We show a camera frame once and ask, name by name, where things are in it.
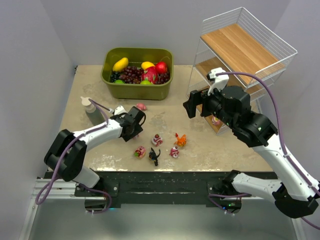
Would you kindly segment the pink toy green top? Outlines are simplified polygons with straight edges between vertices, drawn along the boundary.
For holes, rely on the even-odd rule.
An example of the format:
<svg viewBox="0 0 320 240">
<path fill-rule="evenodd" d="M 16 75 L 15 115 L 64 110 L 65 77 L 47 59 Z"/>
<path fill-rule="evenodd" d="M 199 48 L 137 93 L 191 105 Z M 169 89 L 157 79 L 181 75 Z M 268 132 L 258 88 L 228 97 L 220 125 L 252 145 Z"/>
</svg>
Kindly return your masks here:
<svg viewBox="0 0 320 240">
<path fill-rule="evenodd" d="M 215 117 L 215 116 L 213 116 L 212 117 L 212 119 L 211 119 L 211 121 L 212 121 L 212 125 L 213 126 L 220 126 L 221 125 L 221 121 L 217 118 L 217 117 Z"/>
</svg>

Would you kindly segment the pink toy blue trim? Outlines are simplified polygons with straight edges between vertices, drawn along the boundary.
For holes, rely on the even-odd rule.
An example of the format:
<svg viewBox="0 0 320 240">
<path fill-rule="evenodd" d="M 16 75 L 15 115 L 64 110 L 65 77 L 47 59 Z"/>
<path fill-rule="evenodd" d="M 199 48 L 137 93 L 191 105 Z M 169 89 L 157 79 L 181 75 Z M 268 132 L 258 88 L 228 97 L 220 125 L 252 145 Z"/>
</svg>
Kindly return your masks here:
<svg viewBox="0 0 320 240">
<path fill-rule="evenodd" d="M 141 111 L 147 110 L 147 106 L 144 103 L 137 103 L 135 106 Z"/>
</svg>

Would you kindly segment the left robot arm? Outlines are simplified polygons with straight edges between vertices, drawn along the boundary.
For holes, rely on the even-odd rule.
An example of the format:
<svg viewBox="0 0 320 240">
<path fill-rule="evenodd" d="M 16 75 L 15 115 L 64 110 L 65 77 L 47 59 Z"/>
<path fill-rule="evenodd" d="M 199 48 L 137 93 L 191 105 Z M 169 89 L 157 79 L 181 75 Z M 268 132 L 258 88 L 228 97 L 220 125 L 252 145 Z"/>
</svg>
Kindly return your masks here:
<svg viewBox="0 0 320 240">
<path fill-rule="evenodd" d="M 93 148 L 113 139 L 125 142 L 143 131 L 146 114 L 133 106 L 128 112 L 113 115 L 101 124 L 85 130 L 61 130 L 44 157 L 44 163 L 66 182 L 94 188 L 101 177 L 84 166 L 85 155 Z"/>
</svg>

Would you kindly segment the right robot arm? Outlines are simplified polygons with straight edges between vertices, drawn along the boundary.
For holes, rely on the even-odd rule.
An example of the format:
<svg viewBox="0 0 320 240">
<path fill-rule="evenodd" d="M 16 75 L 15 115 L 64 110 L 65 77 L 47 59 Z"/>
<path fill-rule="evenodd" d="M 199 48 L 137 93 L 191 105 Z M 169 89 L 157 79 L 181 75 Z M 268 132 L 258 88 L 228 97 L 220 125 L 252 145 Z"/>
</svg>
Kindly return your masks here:
<svg viewBox="0 0 320 240">
<path fill-rule="evenodd" d="M 251 109 L 250 95 L 239 86 L 193 90 L 183 103 L 189 118 L 202 106 L 201 116 L 213 115 L 227 125 L 234 136 L 258 153 L 272 168 L 277 179 L 252 177 L 232 170 L 217 187 L 222 198 L 240 193 L 260 197 L 275 204 L 286 216 L 297 219 L 312 215 L 318 208 L 318 180 L 310 176 L 280 143 L 278 129 L 263 114 Z"/>
</svg>

